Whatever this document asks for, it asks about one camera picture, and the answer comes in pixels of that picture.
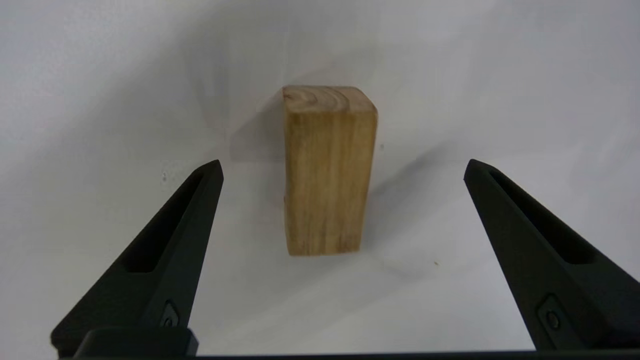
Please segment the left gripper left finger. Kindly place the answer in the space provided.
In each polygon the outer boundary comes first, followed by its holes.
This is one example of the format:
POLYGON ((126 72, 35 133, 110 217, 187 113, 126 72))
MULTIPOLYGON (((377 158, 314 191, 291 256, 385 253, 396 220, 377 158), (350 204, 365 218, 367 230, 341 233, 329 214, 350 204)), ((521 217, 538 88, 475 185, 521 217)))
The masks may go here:
POLYGON ((194 170, 53 329, 60 357, 194 357, 189 329, 224 182, 194 170))

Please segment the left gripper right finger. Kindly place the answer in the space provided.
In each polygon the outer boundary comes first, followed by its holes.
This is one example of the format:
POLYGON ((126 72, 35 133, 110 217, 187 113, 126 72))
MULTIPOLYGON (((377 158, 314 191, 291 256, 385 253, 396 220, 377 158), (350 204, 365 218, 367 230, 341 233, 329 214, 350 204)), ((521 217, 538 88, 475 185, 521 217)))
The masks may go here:
POLYGON ((464 182, 538 351, 639 350, 640 285, 497 168, 464 182))

